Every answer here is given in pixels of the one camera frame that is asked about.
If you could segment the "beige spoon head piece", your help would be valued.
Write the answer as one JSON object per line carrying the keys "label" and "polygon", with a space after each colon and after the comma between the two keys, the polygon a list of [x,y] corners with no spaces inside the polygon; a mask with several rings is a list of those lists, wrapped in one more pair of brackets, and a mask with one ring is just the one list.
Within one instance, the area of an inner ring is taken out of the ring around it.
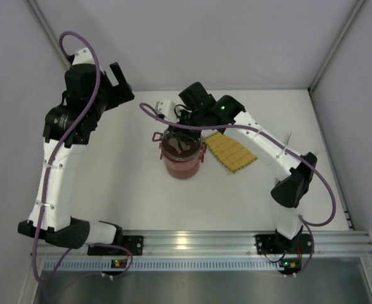
{"label": "beige spoon head piece", "polygon": [[182,153],[182,150],[179,147],[179,142],[178,142],[178,140],[176,138],[171,137],[168,140],[168,145],[171,146],[172,148],[174,148],[178,154],[181,154]]}

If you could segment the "beige spoon handle piece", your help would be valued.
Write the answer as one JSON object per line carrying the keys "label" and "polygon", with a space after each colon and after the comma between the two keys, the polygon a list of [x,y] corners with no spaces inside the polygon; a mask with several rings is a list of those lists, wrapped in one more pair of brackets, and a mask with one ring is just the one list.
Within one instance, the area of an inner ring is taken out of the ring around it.
{"label": "beige spoon handle piece", "polygon": [[191,150],[191,146],[185,142],[180,141],[181,152],[186,152]]}

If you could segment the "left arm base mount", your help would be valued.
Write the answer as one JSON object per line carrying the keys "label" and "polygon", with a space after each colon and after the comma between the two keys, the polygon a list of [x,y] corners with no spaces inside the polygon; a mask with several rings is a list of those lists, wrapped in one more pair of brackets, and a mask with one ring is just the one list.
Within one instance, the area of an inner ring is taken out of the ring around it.
{"label": "left arm base mount", "polygon": [[[142,235],[123,235],[118,241],[114,241],[113,245],[125,248],[134,256],[141,256],[143,254],[144,236]],[[112,248],[108,246],[90,245],[87,248],[89,256],[119,256],[127,255],[123,249]]]}

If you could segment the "grey lunch box lid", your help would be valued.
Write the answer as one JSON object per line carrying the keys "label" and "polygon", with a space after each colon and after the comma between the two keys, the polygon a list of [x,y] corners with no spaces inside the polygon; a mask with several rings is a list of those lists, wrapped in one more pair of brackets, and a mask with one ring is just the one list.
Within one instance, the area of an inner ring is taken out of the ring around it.
{"label": "grey lunch box lid", "polygon": [[179,135],[175,135],[168,129],[163,132],[154,132],[151,140],[159,143],[160,159],[167,159],[172,162],[190,162],[191,160],[199,159],[204,161],[207,145],[204,138],[201,136],[196,141],[181,139]]}

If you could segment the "metal tongs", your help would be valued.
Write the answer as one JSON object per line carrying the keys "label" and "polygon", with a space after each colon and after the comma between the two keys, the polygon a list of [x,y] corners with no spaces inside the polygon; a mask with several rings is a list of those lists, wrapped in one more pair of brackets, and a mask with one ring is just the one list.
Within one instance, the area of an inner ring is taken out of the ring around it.
{"label": "metal tongs", "polygon": [[291,132],[286,143],[298,155],[306,155],[311,152],[317,156],[322,150],[321,145],[314,138],[298,132]]}

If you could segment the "pink lunch box tier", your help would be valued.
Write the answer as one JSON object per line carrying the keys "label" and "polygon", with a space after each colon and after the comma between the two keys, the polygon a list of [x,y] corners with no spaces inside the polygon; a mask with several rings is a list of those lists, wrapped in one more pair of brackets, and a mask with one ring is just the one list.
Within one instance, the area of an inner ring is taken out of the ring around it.
{"label": "pink lunch box tier", "polygon": [[169,153],[161,150],[160,159],[164,161],[165,167],[170,167],[174,170],[188,170],[196,165],[204,162],[205,151],[201,150],[187,158],[175,158]]}

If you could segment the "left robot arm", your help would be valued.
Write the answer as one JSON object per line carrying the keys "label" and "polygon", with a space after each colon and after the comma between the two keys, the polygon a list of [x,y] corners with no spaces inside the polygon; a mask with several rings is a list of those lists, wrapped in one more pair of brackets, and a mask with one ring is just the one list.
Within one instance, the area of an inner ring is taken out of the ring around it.
{"label": "left robot arm", "polygon": [[105,111],[134,99],[119,64],[110,64],[110,69],[117,85],[91,63],[74,64],[65,73],[61,103],[45,116],[41,181],[31,214],[18,225],[20,234],[69,249],[94,243],[122,245],[119,225],[73,218],[69,208],[76,170],[91,132]]}

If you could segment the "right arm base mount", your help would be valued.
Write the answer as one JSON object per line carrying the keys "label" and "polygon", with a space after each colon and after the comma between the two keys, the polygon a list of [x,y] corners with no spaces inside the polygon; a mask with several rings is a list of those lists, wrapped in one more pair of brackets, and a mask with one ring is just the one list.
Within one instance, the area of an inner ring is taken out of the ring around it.
{"label": "right arm base mount", "polygon": [[257,234],[255,244],[259,255],[296,255],[298,250],[302,254],[309,254],[312,248],[310,234],[301,234],[288,239],[281,234]]}

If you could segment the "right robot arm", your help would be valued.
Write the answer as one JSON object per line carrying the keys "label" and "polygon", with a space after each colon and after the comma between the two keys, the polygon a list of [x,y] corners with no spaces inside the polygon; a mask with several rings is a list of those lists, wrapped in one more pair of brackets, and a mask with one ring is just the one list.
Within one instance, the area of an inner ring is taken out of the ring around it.
{"label": "right robot arm", "polygon": [[156,105],[168,121],[186,126],[172,131],[181,139],[195,140],[201,132],[193,127],[210,127],[252,152],[278,180],[271,190],[273,200],[281,207],[276,232],[288,240],[294,239],[302,229],[298,206],[309,190],[316,156],[312,153],[289,154],[287,145],[271,139],[239,101],[229,95],[216,100],[200,82],[191,84],[179,93],[179,97],[183,102],[179,110],[173,101],[161,101]]}

